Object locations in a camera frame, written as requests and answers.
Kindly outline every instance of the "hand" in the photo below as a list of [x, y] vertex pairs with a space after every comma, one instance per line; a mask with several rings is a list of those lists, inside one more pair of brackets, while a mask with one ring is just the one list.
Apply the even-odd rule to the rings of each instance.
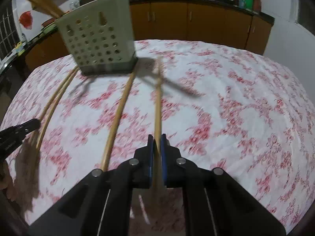
[[17, 193], [13, 185], [12, 177], [10, 176], [9, 167], [7, 165], [7, 162], [3, 162], [3, 170], [0, 170], [0, 174], [3, 177], [2, 180], [0, 180], [0, 190], [7, 189], [7, 198], [10, 201], [16, 200]]

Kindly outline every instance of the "red plastic bag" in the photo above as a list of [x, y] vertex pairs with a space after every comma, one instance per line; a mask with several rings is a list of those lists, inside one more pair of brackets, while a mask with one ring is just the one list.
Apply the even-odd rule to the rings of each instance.
[[26, 28], [32, 29], [33, 17], [31, 11], [23, 12], [19, 18], [19, 22]]

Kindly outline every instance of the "wooden cabinet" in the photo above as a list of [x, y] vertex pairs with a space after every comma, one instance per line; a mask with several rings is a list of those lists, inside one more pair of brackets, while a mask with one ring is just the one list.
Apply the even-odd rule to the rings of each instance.
[[152, 39], [151, 4], [141, 3], [130, 6], [135, 40]]
[[224, 45], [245, 49], [252, 16], [226, 9], [222, 43]]
[[222, 44], [225, 12], [223, 7], [189, 3], [187, 40]]
[[272, 25], [239, 9], [196, 2], [130, 6], [135, 40], [189, 40], [263, 54]]
[[25, 56], [25, 63], [30, 71], [50, 61], [69, 55], [59, 32], [36, 44]]
[[153, 38], [186, 40], [187, 3], [151, 3]]
[[269, 39], [271, 27], [271, 24], [257, 16], [253, 16], [253, 21], [246, 44], [246, 50], [263, 55]]

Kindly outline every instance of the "metal screw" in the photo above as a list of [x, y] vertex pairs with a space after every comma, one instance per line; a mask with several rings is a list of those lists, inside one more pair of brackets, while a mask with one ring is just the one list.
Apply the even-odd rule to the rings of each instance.
[[179, 165], [183, 165], [183, 164], [186, 163], [186, 159], [183, 158], [183, 157], [180, 157], [180, 158], [177, 158], [177, 159], [176, 159], [176, 162], [177, 162], [177, 164], [179, 164]]
[[94, 169], [92, 170], [92, 176], [98, 177], [102, 174], [102, 170], [101, 169]]
[[136, 159], [136, 158], [133, 158], [133, 159], [131, 159], [131, 160], [129, 160], [129, 164], [130, 165], [137, 165], [139, 163], [139, 160], [138, 159]]
[[218, 176], [221, 176], [221, 175], [223, 175], [223, 169], [215, 168], [215, 169], [213, 169], [213, 173], [215, 173]]

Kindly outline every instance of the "window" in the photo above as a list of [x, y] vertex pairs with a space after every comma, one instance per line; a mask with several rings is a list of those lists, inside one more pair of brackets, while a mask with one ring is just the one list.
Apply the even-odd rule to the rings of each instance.
[[0, 11], [0, 59], [3, 60], [18, 42], [12, 5], [9, 3]]
[[315, 14], [304, 0], [299, 0], [297, 23], [315, 35]]

